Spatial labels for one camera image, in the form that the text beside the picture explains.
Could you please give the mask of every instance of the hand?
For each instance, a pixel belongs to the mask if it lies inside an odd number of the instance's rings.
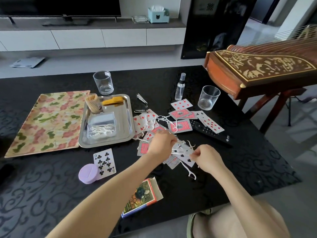
[[[210,173],[215,179],[228,170],[220,154],[208,144],[198,146],[190,157],[203,171]]]
[[[147,154],[154,156],[159,165],[171,155],[172,147],[176,142],[176,136],[168,130],[158,130],[151,141]]]

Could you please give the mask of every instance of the yellow clip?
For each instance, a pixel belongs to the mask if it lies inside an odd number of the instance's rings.
[[[123,97],[113,97],[112,99],[104,100],[102,101],[102,105],[109,105],[109,104],[114,104],[114,103],[122,103],[123,102]]]

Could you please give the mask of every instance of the silver tray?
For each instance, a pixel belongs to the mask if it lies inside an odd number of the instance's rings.
[[[122,96],[123,104],[121,105],[108,105],[102,106],[103,112],[114,112],[114,117],[116,119],[116,130],[117,134],[113,137],[98,139],[98,140],[89,140],[87,138],[87,123],[91,112],[85,103],[84,113],[81,121],[81,128],[79,133],[78,144],[83,148],[92,148],[99,147],[109,144],[116,144],[128,141],[133,138],[135,130],[131,109],[130,97],[126,94],[117,94],[110,96],[100,96],[100,102],[104,100],[111,99],[113,97]]]

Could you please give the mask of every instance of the person's right arm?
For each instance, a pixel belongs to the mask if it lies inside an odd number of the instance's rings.
[[[224,188],[248,238],[290,237],[242,187],[214,148],[201,145],[193,152],[191,159],[214,176]]]

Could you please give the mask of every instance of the floral tray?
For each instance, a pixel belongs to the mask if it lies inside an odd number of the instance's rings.
[[[78,147],[89,90],[41,94],[5,158]]]

